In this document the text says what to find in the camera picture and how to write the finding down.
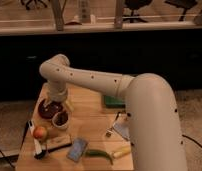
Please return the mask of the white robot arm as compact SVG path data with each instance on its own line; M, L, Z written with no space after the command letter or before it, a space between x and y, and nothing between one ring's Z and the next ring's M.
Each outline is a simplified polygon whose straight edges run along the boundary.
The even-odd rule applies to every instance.
M62 54L43 62L39 72L53 101L65 100L71 83L125 102L134 171L188 171L176 99L161 76L75 69Z

